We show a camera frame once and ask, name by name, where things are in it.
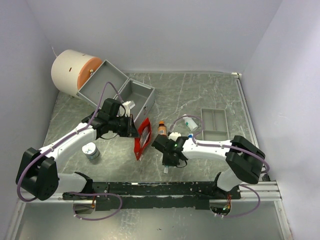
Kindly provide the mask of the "red first aid pouch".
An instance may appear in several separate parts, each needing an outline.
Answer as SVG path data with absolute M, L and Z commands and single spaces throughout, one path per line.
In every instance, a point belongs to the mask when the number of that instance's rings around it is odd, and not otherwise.
M 140 137 L 134 139 L 133 152 L 137 161 L 141 160 L 143 151 L 151 141 L 152 128 L 149 118 L 147 117 L 139 126 L 138 133 Z

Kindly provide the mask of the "teal capped tube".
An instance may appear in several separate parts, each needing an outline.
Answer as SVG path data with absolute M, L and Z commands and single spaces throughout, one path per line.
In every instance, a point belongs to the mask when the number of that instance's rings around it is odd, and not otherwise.
M 165 165 L 163 169 L 163 173 L 168 174 L 168 172 L 169 172 L 169 166 Z

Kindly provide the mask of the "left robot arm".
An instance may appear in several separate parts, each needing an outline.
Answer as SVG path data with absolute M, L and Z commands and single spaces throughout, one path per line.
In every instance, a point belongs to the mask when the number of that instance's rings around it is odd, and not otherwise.
M 81 172 L 58 172 L 58 165 L 68 160 L 85 145 L 102 138 L 108 132 L 119 137 L 138 138 L 131 114 L 131 101 L 121 103 L 107 98 L 102 107 L 83 118 L 69 133 L 40 149 L 27 149 L 21 159 L 15 183 L 18 197 L 27 202 L 21 190 L 33 195 L 33 200 L 47 200 L 54 193 L 69 193 L 81 199 L 89 199 L 93 193 L 93 180 Z

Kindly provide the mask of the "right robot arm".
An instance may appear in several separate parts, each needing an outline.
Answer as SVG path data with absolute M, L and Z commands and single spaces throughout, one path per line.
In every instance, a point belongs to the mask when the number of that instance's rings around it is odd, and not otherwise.
M 236 135 L 231 140 L 196 140 L 194 136 L 165 136 L 159 134 L 152 147 L 162 153 L 162 164 L 178 167 L 180 162 L 193 159 L 219 160 L 227 163 L 228 169 L 219 173 L 212 193 L 223 199 L 241 183 L 255 185 L 263 172 L 266 155 L 243 136 Z

